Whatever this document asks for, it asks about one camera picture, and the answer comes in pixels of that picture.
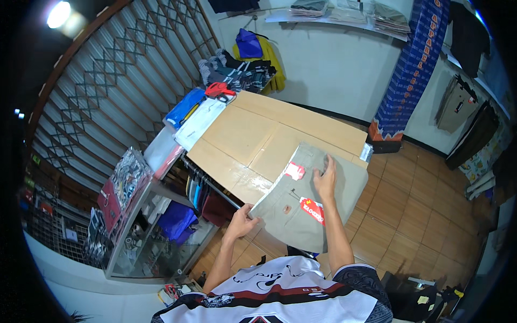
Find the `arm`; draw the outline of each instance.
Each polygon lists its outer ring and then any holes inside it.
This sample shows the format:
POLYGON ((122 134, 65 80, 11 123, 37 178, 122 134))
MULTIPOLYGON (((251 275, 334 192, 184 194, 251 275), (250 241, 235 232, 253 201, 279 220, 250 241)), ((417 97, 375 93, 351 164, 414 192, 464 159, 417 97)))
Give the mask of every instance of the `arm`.
POLYGON ((332 274, 336 274, 339 268, 354 263, 354 253, 346 237, 334 197, 337 179, 336 162, 327 154, 327 163, 325 164, 326 170, 323 176, 320 175, 318 169, 314 169, 314 186, 323 204, 330 271, 332 274))
POLYGON ((232 221, 221 240, 221 249, 206 279, 203 293, 208 294, 232 275, 231 266, 235 240, 246 235, 261 220, 260 218, 253 220, 248 218, 248 212, 252 207, 252 204, 246 203, 233 214, 232 221))

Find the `forearm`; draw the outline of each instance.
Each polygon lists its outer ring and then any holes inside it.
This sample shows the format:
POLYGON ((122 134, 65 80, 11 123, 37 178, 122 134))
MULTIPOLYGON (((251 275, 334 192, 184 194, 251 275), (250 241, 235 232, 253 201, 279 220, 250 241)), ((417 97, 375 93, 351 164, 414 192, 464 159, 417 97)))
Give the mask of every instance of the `forearm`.
POLYGON ((336 201, 333 198, 323 200, 323 211, 330 272, 334 275, 339 268, 354 263, 354 253, 346 237, 336 201))
POLYGON ((208 294, 212 289, 219 286, 222 282, 230 278, 232 275, 232 256, 235 239, 223 237, 221 249, 217 254, 216 260, 212 265, 212 269, 208 274, 203 292, 208 294))

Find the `yellow jacket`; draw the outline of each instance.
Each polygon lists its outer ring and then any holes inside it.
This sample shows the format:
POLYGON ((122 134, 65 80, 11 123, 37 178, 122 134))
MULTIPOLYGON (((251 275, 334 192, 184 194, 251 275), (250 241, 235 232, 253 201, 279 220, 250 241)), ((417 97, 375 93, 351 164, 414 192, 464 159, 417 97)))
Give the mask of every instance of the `yellow jacket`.
POLYGON ((233 55, 236 60, 240 61, 254 61, 254 60, 270 60, 271 65, 276 68, 277 73, 273 78, 269 81, 266 87, 262 90, 263 94, 268 94, 271 91, 281 91, 285 88, 285 76, 282 72, 282 68, 280 67, 280 63, 278 62, 277 56, 271 47, 269 41, 266 38, 257 36, 258 42, 260 43, 260 47, 262 48, 262 57, 261 58, 241 58, 239 53, 239 47, 237 44, 233 45, 233 55))

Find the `ceiling light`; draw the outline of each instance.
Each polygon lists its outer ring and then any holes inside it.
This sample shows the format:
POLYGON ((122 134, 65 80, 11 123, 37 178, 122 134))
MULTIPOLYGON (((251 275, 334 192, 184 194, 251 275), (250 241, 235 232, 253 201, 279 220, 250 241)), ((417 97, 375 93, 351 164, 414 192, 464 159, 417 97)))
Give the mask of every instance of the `ceiling light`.
POLYGON ((52 29, 60 27, 68 19, 70 12, 70 4, 68 2, 59 2, 50 12, 47 24, 52 29))

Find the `stack of socks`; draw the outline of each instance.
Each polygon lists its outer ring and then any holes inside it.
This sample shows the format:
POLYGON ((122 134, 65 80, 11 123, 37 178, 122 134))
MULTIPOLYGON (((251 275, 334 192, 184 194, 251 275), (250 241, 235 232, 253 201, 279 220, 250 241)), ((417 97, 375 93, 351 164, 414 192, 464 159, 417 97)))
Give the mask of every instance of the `stack of socks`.
POLYGON ((216 50, 216 55, 209 60, 200 60, 199 71, 205 86, 226 82, 233 91, 254 93, 262 91, 276 73, 268 60, 238 61, 224 49, 216 50))

